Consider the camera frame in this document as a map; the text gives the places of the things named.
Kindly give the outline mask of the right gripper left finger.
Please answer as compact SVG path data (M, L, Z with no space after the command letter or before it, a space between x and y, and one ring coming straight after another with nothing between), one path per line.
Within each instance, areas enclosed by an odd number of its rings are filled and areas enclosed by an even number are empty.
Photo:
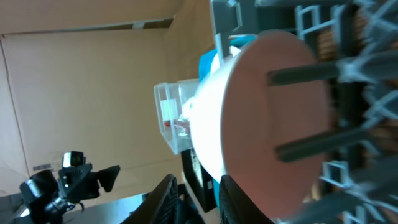
M181 200L184 187L167 174L148 197L121 224L197 224L204 223L190 203Z

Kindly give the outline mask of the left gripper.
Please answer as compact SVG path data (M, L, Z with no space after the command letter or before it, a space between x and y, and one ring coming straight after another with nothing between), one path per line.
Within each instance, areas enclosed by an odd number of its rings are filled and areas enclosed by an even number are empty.
M105 192L110 192L121 170L119 165L111 166L99 172L92 172L92 164L76 167L67 167L59 170L60 192L69 202L81 202L98 198L100 187L98 180Z

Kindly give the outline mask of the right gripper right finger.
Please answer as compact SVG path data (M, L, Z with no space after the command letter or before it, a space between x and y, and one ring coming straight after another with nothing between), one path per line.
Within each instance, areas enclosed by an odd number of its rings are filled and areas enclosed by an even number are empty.
M221 224L273 224L230 175L223 175L219 187Z

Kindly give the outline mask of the red snack wrapper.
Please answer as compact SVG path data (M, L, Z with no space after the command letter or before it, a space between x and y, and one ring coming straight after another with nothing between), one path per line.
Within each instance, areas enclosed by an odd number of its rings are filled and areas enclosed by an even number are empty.
M185 122L185 121L180 121L180 120L173 120L173 121L164 121L164 125L166 127L180 127L180 128L189 128L190 127L190 123L189 122Z

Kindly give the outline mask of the pink bowl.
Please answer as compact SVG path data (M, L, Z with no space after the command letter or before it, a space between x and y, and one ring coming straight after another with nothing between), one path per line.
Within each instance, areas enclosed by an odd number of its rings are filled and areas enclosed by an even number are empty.
M190 117L193 148L215 179L230 175L269 218L298 212L318 179L323 154L278 160L275 148L331 128L325 82L271 86L271 70L315 63L307 45L281 30L243 47L199 85Z

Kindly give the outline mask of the white napkin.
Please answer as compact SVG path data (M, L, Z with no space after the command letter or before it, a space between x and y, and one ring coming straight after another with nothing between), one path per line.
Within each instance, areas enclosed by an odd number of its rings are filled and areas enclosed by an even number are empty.
M190 117L192 116L192 109L195 98L189 98L182 106L182 114L179 116L180 135L188 136L190 134Z

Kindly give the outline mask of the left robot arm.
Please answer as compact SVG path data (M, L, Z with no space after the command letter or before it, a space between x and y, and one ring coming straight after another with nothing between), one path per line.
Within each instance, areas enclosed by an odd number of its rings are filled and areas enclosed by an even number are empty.
M84 200L96 199L100 189L110 192L121 170L119 165L92 171L91 164L64 167L56 179L50 170L36 173L21 183L22 217L14 213L9 223L63 223L63 215L77 205L85 209Z

